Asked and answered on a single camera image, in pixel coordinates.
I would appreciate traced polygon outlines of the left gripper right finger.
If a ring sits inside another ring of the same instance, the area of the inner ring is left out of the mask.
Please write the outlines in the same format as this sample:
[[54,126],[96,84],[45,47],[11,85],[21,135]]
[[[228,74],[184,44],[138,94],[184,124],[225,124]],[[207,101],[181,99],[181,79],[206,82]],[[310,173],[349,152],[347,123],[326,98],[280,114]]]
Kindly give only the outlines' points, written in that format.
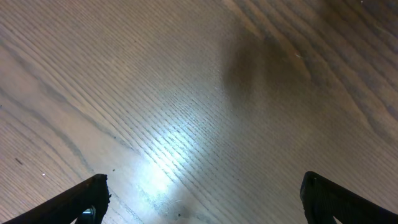
[[308,224],[397,223],[397,214],[312,171],[304,175],[300,199]]

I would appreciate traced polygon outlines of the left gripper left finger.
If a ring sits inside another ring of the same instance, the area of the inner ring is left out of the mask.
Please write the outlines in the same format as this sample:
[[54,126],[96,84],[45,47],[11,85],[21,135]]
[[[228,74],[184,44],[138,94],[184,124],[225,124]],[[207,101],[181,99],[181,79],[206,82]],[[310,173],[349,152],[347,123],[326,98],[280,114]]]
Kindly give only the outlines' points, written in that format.
[[111,198],[107,179],[106,174],[95,174],[4,224],[100,224]]

